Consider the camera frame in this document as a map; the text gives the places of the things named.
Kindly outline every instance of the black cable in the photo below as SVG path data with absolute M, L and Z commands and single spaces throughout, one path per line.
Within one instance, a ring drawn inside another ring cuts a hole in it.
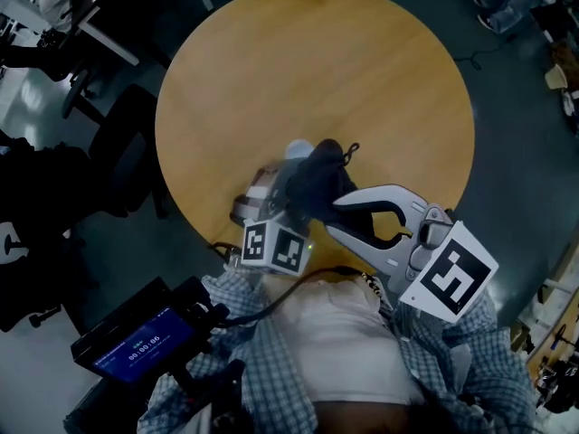
M 248 315 L 248 316 L 239 316 L 232 320 L 224 320 L 221 324 L 219 324 L 218 328 L 231 328 L 232 326 L 239 326 L 239 325 L 247 325 L 248 323 L 255 322 L 265 318 L 266 316 L 271 315 L 276 308 L 278 308 L 281 303 L 286 300 L 291 293 L 293 293 L 299 286 L 304 282 L 308 281 L 310 278 L 315 277 L 320 273 L 326 272 L 334 272 L 339 275 L 349 276 L 349 275 L 362 275 L 358 269 L 354 269 L 353 267 L 346 267 L 344 265 L 338 265 L 336 267 L 329 267 L 325 269 L 317 269 L 312 272 L 309 272 L 308 275 L 304 275 L 298 281 L 296 281 L 291 288 L 288 289 L 285 293 L 283 293 L 280 297 L 278 297 L 275 301 L 265 307 L 262 311 L 258 312 L 257 314 Z
M 535 25 L 535 22 L 532 21 L 531 23 L 529 23 L 527 26 L 525 26 L 525 28 L 523 28 L 522 30 L 520 30 L 517 33 L 512 33 L 511 35 L 509 35 L 504 41 L 502 41 L 501 43 L 499 43 L 495 48 L 491 48 L 489 50 L 475 50 L 474 52 L 472 52 L 471 56 L 467 56 L 464 58 L 452 58 L 455 62 L 462 62 L 462 61 L 469 61 L 470 65 L 474 68 L 475 71 L 480 71 L 482 70 L 482 66 L 479 64 L 478 61 L 475 60 L 475 58 L 480 55 L 480 54 L 489 54 L 489 53 L 494 53 L 494 52 L 499 52 L 500 50 L 502 50 L 502 48 L 505 45 L 508 45 L 510 43 L 513 43 L 518 37 L 519 35 L 521 35 L 523 32 L 525 32 L 529 27 L 531 27 L 532 25 Z

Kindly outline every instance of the digital display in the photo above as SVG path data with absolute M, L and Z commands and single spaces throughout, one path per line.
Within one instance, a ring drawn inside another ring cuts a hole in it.
M 194 334 L 194 329 L 167 307 L 97 359 L 94 366 L 121 381 L 137 382 Z

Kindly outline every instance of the white desk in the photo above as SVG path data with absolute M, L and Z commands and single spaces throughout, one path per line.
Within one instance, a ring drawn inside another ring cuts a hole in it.
M 214 9 L 214 5 L 211 0 L 202 0 L 202 2 L 207 11 L 212 11 Z M 129 62 L 133 66 L 137 66 L 139 63 L 137 56 L 135 56 L 132 52 L 127 50 L 120 43 L 116 42 L 112 37 L 101 31 L 101 29 L 95 27 L 90 22 L 94 15 L 99 12 L 99 10 L 100 7 L 94 4 L 92 0 L 83 0 L 82 3 L 78 5 L 73 11 L 73 24 L 94 39 L 98 40 L 100 43 L 112 50 L 125 61 Z

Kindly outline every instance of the shoe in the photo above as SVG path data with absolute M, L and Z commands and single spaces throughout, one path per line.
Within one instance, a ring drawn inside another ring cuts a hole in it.
M 483 16 L 482 14 L 477 14 L 477 19 L 479 20 L 479 23 L 482 27 L 484 27 L 485 29 L 489 29 L 492 32 L 495 32 L 495 30 L 490 25 L 490 21 L 489 21 L 487 16 Z
M 474 4 L 478 7 L 478 8 L 484 8 L 484 5 L 482 4 L 482 0 L 472 0 L 474 2 Z

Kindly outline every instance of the dark gray floor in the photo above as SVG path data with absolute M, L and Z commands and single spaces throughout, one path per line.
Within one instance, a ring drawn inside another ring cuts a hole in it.
M 231 0 L 214 1 L 219 6 Z M 421 19 L 454 57 L 492 49 L 501 41 L 475 22 L 470 0 L 393 1 Z M 153 38 L 172 56 L 204 10 L 198 0 L 166 0 L 159 11 Z M 521 28 L 526 29 L 512 44 L 479 56 L 481 71 L 459 63 L 475 117 L 476 149 L 457 213 L 500 264 L 491 294 L 503 323 L 511 322 L 536 292 L 579 218 L 577 142 L 565 128 L 557 94 L 543 79 L 549 66 L 546 42 L 534 25 Z M 106 60 L 94 100 L 104 113 L 131 82 L 158 93 L 165 71 L 146 57 L 136 68 L 114 57 Z M 87 149 L 96 125 L 80 113 L 61 119 L 65 90 L 40 72 L 32 72 L 29 80 L 28 88 L 40 92 L 43 106 L 31 111 L 17 100 L 3 130 L 13 136 L 30 136 L 33 130 L 37 146 L 64 141 Z M 147 200 L 125 220 L 99 213 L 78 226 L 88 242 L 83 253 L 90 274 L 101 284 L 78 307 L 87 326 L 157 275 L 175 286 L 190 275 L 219 271 L 219 260 L 172 203 L 170 212 L 158 221 Z

